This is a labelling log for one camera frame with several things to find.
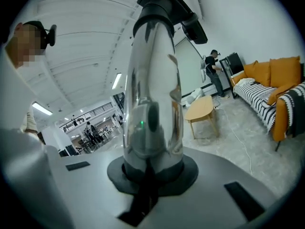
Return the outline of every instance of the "oval table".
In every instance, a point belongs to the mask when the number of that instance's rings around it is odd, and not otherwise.
[[[216,128],[215,122],[213,121],[213,113],[214,113],[214,106],[212,102],[212,96],[204,96],[201,98],[198,98],[194,102],[192,102],[191,106],[187,110],[185,114],[185,120],[187,120],[191,125],[191,130],[193,137],[195,139],[195,134],[193,130],[192,123],[198,122],[198,121],[204,121],[208,120],[212,128],[216,134],[216,136],[219,136],[219,132]]]

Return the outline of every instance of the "jeans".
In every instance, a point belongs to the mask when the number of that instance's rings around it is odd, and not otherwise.
[[[223,85],[221,85],[219,76],[217,73],[211,74],[211,73],[207,73],[208,77],[211,79],[211,82],[215,85],[218,95],[220,97],[225,96],[224,95],[224,90],[223,90]]]

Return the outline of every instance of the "black and white throw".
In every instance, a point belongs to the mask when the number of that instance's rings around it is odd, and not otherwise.
[[[267,127],[269,132],[275,122],[275,105],[264,107],[262,97],[270,93],[275,88],[263,86],[257,82],[252,82],[244,86],[236,85],[234,92],[243,98],[257,112],[257,115]]]
[[[305,82],[280,96],[286,103],[289,115],[287,135],[293,137],[305,132]]]

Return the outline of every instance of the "white shirt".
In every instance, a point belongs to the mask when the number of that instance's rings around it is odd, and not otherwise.
[[[0,128],[37,131],[31,108],[34,100],[35,94],[16,71],[4,48],[1,48]]]

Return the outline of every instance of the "chrome cylinder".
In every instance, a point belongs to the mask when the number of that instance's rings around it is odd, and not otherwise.
[[[176,179],[183,168],[181,88],[173,38],[160,21],[135,35],[125,95],[125,174],[140,181],[149,163],[157,180]]]

